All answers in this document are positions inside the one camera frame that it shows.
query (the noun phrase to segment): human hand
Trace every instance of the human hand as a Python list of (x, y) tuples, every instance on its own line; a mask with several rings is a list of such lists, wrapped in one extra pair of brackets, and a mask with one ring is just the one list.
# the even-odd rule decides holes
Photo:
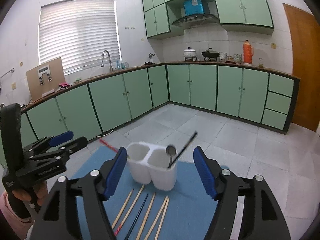
[[(33, 190), (35, 191), (35, 193), (38, 197), (37, 204), (39, 206), (42, 206), (46, 196), (48, 195), (47, 182), (43, 181), (37, 185), (34, 185)], [(15, 189), (12, 191), (12, 194), (17, 199), (20, 199), (22, 201), (31, 201), (31, 196), (23, 189)]]

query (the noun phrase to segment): range hood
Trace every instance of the range hood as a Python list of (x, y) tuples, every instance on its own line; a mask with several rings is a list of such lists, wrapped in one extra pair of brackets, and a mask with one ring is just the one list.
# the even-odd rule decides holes
[(184, 16), (174, 21), (172, 25), (180, 26), (184, 29), (189, 29), (189, 28), (200, 26), (207, 23), (220, 23), (220, 21), (213, 14), (199, 13), (199, 14)]

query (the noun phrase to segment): blue box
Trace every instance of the blue box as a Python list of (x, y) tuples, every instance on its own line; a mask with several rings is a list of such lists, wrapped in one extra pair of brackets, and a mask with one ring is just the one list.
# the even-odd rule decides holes
[(201, 0), (188, 0), (184, 3), (184, 11), (186, 16), (199, 13), (207, 13), (206, 6)]

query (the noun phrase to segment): faucet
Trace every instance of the faucet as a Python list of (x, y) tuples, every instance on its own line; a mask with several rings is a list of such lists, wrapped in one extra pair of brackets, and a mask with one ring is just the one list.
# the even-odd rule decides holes
[(104, 53), (107, 52), (108, 53), (108, 57), (109, 57), (109, 68), (110, 68), (110, 72), (112, 72), (112, 66), (111, 66), (111, 58), (110, 58), (110, 54), (109, 54), (109, 51), (105, 50), (103, 53), (102, 53), (102, 64), (101, 64), (101, 67), (103, 67), (103, 58), (104, 58)]

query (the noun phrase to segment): tiled floor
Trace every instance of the tiled floor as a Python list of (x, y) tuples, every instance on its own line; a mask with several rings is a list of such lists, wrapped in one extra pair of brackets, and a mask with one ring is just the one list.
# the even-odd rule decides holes
[[(133, 141), (174, 144), (179, 151), (194, 131), (197, 138), (181, 157), (193, 162), (192, 151), (200, 145), (205, 154), (227, 165), (236, 175), (261, 174), (268, 182), (285, 215), (292, 240), (299, 239), (316, 215), (320, 202), (320, 139), (292, 124), (287, 135), (194, 109), (166, 105), (105, 136), (113, 147)], [(95, 141), (71, 156), (65, 173), (72, 176), (101, 144)], [(55, 179), (48, 182), (52, 187)], [(243, 212), (240, 197), (231, 238), (237, 239)]]

